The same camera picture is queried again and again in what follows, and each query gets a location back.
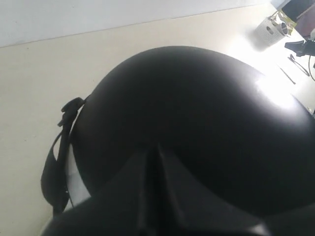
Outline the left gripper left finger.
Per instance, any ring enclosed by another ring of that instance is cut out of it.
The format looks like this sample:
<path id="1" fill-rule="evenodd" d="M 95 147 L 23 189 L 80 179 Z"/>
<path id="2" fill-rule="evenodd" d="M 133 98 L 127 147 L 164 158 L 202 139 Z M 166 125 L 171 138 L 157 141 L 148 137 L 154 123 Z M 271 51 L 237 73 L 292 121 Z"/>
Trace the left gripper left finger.
<path id="1" fill-rule="evenodd" d="M 134 154 L 99 192 L 58 216 L 45 236 L 156 236 L 149 151 Z"/>

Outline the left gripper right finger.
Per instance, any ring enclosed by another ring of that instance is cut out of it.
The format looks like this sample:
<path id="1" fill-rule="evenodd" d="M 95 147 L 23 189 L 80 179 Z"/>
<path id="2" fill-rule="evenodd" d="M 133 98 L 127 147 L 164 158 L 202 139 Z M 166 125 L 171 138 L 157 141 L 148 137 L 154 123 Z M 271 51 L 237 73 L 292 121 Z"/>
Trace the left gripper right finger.
<path id="1" fill-rule="evenodd" d="M 313 236 L 315 206 L 266 218 L 226 202 L 200 183 L 170 150 L 158 147 L 163 236 Z"/>

